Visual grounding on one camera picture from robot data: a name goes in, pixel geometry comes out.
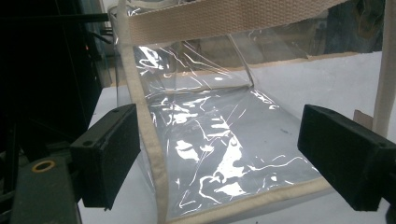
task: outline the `metal rod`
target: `metal rod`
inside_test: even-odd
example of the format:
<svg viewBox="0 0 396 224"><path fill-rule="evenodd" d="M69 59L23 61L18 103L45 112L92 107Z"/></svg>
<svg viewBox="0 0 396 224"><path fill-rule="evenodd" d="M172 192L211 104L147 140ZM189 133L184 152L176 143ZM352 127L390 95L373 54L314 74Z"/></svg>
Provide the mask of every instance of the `metal rod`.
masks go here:
<svg viewBox="0 0 396 224"><path fill-rule="evenodd" d="M1 18L3 25L47 25L58 23L85 23L108 21L107 13L86 15L62 15L62 16L39 16L39 17L15 17Z"/></svg>

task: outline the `black clamp jaw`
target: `black clamp jaw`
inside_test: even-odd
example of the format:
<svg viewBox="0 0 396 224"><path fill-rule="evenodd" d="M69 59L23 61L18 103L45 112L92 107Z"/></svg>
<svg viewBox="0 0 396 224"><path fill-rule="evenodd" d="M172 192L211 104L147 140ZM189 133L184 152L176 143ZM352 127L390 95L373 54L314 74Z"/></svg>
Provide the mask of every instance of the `black clamp jaw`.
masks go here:
<svg viewBox="0 0 396 224"><path fill-rule="evenodd" d="M140 152L135 105L108 112L70 147L20 169L11 224L81 223L77 202L111 209Z"/></svg>
<svg viewBox="0 0 396 224"><path fill-rule="evenodd" d="M396 205L396 145L327 108L306 105L299 150L356 211Z"/></svg>

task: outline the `plastic pouch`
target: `plastic pouch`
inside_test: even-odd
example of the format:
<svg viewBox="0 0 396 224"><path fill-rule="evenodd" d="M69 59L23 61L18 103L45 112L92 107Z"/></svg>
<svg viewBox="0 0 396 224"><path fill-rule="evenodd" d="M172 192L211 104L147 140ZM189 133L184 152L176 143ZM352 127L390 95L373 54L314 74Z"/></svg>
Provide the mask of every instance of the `plastic pouch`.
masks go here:
<svg viewBox="0 0 396 224"><path fill-rule="evenodd" d="M209 2L220 1L180 8L188 11ZM235 2L223 4L233 7ZM130 93L140 108L141 164L152 183L159 223L213 222L329 187L297 149L302 108L315 104L350 118L355 109L372 115L382 47L382 26L369 38L360 37L350 28L356 21L353 13L348 14L356 5L334 7L340 2L318 3L317 9L304 12L293 8L299 3L282 1L269 8L286 19L264 22L262 27L268 28L235 33L230 31L246 29L230 25L219 31L224 35L200 33L193 40L166 34L157 44L150 35L162 29L156 15L182 10L145 13L148 9L134 1L119 2L122 14L112 24L125 80L118 73L118 90ZM288 18L281 12L302 15ZM179 14L163 19L176 29L180 17L189 19ZM137 22L142 18L154 28ZM340 33L343 29L350 33ZM136 30L146 39L139 39ZM127 103L120 98L119 105Z"/></svg>

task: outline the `white surface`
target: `white surface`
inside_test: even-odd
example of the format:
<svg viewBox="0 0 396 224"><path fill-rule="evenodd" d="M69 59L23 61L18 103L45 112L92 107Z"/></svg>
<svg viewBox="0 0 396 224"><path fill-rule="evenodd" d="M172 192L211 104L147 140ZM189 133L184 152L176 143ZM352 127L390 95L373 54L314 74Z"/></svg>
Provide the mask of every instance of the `white surface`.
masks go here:
<svg viewBox="0 0 396 224"><path fill-rule="evenodd" d="M92 117L92 124L99 120L107 111L116 107L116 99L116 88L105 88L102 90ZM84 224L154 224L156 222L154 197L137 163L134 163L130 173L127 175L111 211L85 208L82 202L78 205ZM233 219L228 219L227 222L234 224L385 223L385 214L388 207L389 204L382 201L378 212L355 212L341 196L336 192L332 192L276 212L244 220L240 220L241 217L234 217Z"/></svg>

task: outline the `clear vinyl panel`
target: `clear vinyl panel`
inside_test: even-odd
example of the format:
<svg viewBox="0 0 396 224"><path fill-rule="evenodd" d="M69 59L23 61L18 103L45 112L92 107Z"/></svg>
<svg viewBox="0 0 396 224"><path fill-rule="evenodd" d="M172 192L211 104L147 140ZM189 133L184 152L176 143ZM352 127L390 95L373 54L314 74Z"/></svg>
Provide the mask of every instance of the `clear vinyl panel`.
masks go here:
<svg viewBox="0 0 396 224"><path fill-rule="evenodd" d="M167 159L168 217L320 177L299 120L250 87L163 94L149 109Z"/></svg>
<svg viewBox="0 0 396 224"><path fill-rule="evenodd" d="M361 13L346 2L294 24L134 47L168 218L320 177L297 148L304 104L374 111L382 23Z"/></svg>

